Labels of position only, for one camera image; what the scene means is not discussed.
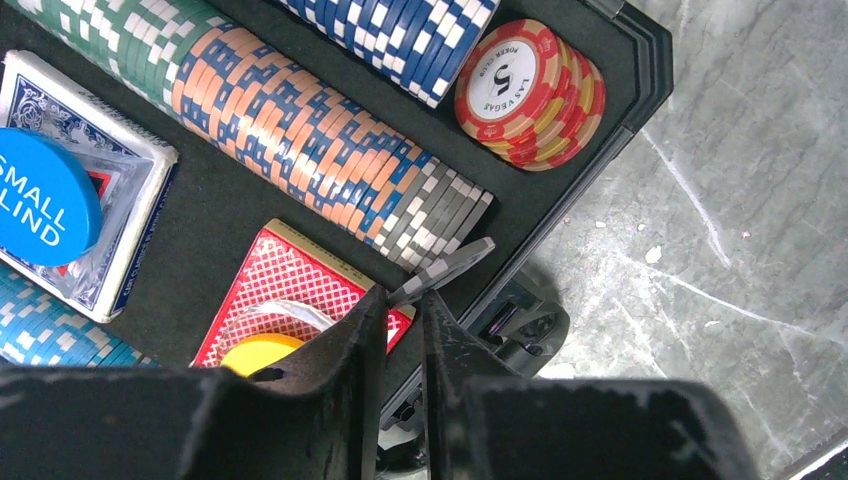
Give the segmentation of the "grey white poker chip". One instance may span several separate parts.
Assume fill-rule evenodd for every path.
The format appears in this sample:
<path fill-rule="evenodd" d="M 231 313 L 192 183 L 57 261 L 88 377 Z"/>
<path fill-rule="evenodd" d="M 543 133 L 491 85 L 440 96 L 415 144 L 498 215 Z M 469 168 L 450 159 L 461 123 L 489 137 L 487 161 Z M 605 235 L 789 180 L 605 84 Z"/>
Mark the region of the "grey white poker chip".
<path fill-rule="evenodd" d="M 485 237 L 459 248 L 431 263 L 391 293 L 389 307 L 410 305 L 429 291 L 437 290 L 474 267 L 496 247 L 491 237 Z"/>

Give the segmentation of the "blue small blind button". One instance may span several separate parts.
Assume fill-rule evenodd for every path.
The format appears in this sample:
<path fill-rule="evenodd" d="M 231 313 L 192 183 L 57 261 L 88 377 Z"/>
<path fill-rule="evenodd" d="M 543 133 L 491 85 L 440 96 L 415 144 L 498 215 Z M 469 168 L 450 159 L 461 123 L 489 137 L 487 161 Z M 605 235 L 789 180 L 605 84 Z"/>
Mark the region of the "blue small blind button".
<path fill-rule="evenodd" d="M 1 130 L 1 247 L 26 262 L 66 265 L 96 242 L 102 213 L 71 151 L 38 132 Z"/>

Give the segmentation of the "black poker set case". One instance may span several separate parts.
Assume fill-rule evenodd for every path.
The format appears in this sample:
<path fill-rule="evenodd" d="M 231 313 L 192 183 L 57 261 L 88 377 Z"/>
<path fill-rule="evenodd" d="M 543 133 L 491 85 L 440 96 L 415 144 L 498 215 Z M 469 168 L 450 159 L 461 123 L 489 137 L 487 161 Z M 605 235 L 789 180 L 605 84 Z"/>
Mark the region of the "black poker set case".
<path fill-rule="evenodd" d="M 495 195 L 474 237 L 495 250 L 438 294 L 464 327 L 504 287 L 567 209 L 656 112 L 673 89 L 670 32 L 639 9 L 608 15 L 594 3 L 510 1 L 504 16 L 536 17 L 600 68 L 608 87 L 599 134 L 565 166 L 524 173 L 498 160 L 457 126 L 450 107 L 431 110 L 390 86 L 305 23 L 264 1 L 222 1 L 227 15 L 345 92 L 419 146 Z M 10 5 L 1 9 L 3 50 L 29 50 L 109 105 L 172 144 L 179 172 L 121 326 L 158 366 L 192 368 L 200 344 L 260 228 L 278 218 L 370 276 L 386 290 L 405 272 L 189 132 Z M 379 423 L 421 379 L 421 314 L 386 355 Z"/>

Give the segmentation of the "red playing card deck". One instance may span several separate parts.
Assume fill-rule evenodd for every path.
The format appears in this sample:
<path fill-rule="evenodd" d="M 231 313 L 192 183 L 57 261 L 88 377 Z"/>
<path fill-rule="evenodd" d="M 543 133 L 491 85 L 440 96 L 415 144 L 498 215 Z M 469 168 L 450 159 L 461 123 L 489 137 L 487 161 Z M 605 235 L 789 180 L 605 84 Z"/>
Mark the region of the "red playing card deck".
<path fill-rule="evenodd" d="M 217 367 L 262 334 L 307 342 L 343 319 L 375 282 L 284 222 L 259 231 L 191 362 Z"/>

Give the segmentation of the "blue playing card deck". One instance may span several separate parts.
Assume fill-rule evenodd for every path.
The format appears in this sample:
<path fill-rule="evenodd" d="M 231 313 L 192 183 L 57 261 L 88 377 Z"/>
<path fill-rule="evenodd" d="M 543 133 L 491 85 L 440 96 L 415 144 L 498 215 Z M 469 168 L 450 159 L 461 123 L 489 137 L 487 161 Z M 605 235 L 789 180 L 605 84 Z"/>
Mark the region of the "blue playing card deck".
<path fill-rule="evenodd" d="M 177 172 L 177 150 L 25 50 L 4 57 L 1 124 L 81 154 L 103 211 L 97 244 L 66 266 L 37 266 L 7 251 L 2 260 L 89 319 L 112 321 L 125 308 Z"/>

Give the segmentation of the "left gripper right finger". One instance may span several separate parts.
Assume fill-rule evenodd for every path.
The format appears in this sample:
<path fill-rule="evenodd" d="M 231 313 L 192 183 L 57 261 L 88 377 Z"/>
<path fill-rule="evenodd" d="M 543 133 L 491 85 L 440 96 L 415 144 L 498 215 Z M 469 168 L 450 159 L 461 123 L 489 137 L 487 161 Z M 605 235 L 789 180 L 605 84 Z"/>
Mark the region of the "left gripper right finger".
<path fill-rule="evenodd" d="M 528 378 L 420 302 L 432 479 L 754 479 L 731 412 L 683 380 Z"/>

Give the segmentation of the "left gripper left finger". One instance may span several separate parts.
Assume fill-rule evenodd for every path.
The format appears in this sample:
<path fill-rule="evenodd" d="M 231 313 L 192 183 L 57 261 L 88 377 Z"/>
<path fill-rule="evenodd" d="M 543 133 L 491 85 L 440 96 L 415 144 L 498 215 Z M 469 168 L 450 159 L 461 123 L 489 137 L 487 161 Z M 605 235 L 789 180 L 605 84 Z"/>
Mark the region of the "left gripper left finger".
<path fill-rule="evenodd" d="M 5 368 L 5 479 L 371 479 L 387 293 L 262 379 L 224 368 Z"/>

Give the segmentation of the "yellow round button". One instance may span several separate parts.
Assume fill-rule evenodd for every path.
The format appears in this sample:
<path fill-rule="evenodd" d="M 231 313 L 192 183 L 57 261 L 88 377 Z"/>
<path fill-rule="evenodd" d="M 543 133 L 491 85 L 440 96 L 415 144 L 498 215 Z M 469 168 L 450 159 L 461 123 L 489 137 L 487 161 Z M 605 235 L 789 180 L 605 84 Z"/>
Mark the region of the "yellow round button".
<path fill-rule="evenodd" d="M 257 334 L 230 349 L 223 356 L 221 366 L 242 377 L 249 377 L 290 355 L 304 344 L 305 342 L 298 338 L 281 333 Z"/>

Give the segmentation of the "clear red triangle marker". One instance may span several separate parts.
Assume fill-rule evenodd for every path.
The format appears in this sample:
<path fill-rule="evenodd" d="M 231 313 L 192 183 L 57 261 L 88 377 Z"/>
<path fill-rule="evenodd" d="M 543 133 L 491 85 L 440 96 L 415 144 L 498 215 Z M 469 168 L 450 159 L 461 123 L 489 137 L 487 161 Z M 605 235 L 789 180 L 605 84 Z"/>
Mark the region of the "clear red triangle marker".
<path fill-rule="evenodd" d="M 88 147 L 72 147 L 70 151 L 94 187 L 102 222 L 92 247 L 73 262 L 50 268 L 47 273 L 65 299 L 92 310 L 105 289 L 126 224 L 155 162 L 148 157 Z"/>

